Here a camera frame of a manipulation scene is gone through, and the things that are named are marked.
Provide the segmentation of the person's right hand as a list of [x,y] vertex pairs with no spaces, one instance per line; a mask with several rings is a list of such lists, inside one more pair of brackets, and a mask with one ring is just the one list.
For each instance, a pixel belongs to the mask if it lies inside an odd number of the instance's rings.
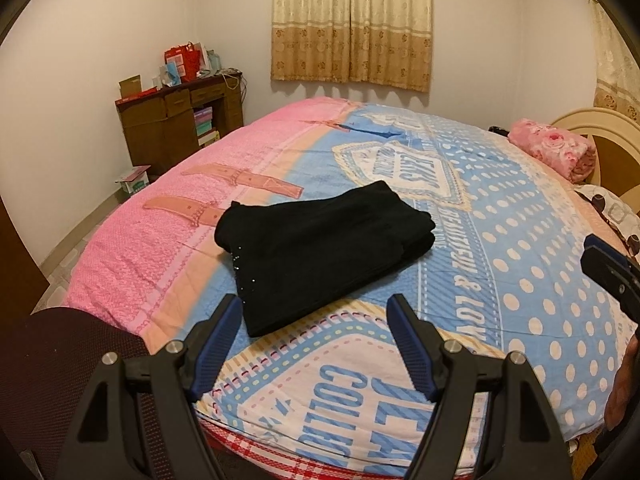
[[613,388],[605,405],[604,422],[608,431],[612,431],[623,420],[626,406],[632,397],[634,359],[638,349],[639,341],[636,336],[632,336],[627,344],[622,364],[615,374]]

